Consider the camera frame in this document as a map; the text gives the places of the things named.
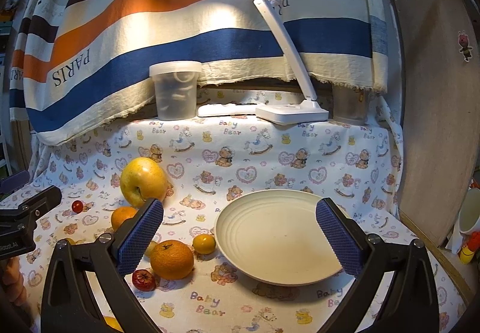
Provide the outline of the person's left hand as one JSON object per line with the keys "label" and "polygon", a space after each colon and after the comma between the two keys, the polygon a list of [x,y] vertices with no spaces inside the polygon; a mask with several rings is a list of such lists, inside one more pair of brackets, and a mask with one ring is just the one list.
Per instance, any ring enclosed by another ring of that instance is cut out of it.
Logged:
{"label": "person's left hand", "polygon": [[14,305],[22,306],[27,299],[27,292],[19,263],[18,257],[1,262],[1,282],[5,286],[7,300]]}

